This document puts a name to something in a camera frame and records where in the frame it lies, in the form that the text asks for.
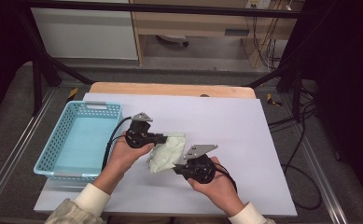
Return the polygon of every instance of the basket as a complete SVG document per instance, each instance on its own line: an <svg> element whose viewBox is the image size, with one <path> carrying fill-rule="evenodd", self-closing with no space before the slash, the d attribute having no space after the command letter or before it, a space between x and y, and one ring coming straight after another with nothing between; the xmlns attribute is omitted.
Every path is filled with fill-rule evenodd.
<svg viewBox="0 0 363 224"><path fill-rule="evenodd" d="M121 105L71 101L62 112L34 172L47 178L94 180L105 147L122 119Z"/></svg>

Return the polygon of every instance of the white sleeve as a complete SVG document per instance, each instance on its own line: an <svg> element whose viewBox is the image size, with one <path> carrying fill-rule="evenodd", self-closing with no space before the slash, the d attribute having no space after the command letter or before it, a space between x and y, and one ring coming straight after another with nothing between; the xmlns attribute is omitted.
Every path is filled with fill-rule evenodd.
<svg viewBox="0 0 363 224"><path fill-rule="evenodd" d="M263 224L267 222L266 218L260 214L252 203L248 203L242 211L233 217L229 217L228 220L232 224Z"/></svg>
<svg viewBox="0 0 363 224"><path fill-rule="evenodd" d="M110 198L110 195L96 188L93 184L88 184L74 199L74 202L82 210L99 217Z"/></svg>

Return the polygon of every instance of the crumpled plastic bag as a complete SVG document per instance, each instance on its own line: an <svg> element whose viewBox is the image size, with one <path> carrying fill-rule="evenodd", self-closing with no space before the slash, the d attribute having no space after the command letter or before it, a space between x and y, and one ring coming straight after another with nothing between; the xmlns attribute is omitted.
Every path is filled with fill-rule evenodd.
<svg viewBox="0 0 363 224"><path fill-rule="evenodd" d="M148 158L151 173L173 169L184 152L186 137L183 133L167 133L165 144L156 145Z"/></svg>

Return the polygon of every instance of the white table surface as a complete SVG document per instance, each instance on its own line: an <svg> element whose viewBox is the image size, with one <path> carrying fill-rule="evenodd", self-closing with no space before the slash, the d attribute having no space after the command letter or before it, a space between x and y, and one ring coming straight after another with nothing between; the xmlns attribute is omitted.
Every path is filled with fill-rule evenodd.
<svg viewBox="0 0 363 224"><path fill-rule="evenodd" d="M122 104L123 117L146 112L152 133L185 133L185 152L192 145L217 144L217 156L236 181L239 196L253 202L265 216L297 215L260 100L189 96L87 93L85 101ZM130 122L125 122L126 130ZM127 172L104 212L166 216L218 216L222 211L195 192L173 170L151 174L147 155ZM74 199L86 183L49 179L35 211L53 211L65 198Z"/></svg>

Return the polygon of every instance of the hand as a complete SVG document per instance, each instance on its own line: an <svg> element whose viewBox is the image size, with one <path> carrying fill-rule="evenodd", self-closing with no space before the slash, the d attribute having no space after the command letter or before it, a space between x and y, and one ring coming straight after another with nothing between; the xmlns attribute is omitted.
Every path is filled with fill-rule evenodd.
<svg viewBox="0 0 363 224"><path fill-rule="evenodd" d="M211 158L213 163L219 163L216 157ZM225 212L228 217L237 215L244 209L244 204L237 195L230 180L220 172L216 172L214 179L208 184L200 184L198 181L189 178L188 182L192 188L205 196L219 209Z"/></svg>
<svg viewBox="0 0 363 224"><path fill-rule="evenodd" d="M131 148L126 143L124 136L119 138L114 145L106 167L94 180L93 185L111 195L114 188L134 162L141 156L146 155L153 147L154 144L150 143L140 148Z"/></svg>

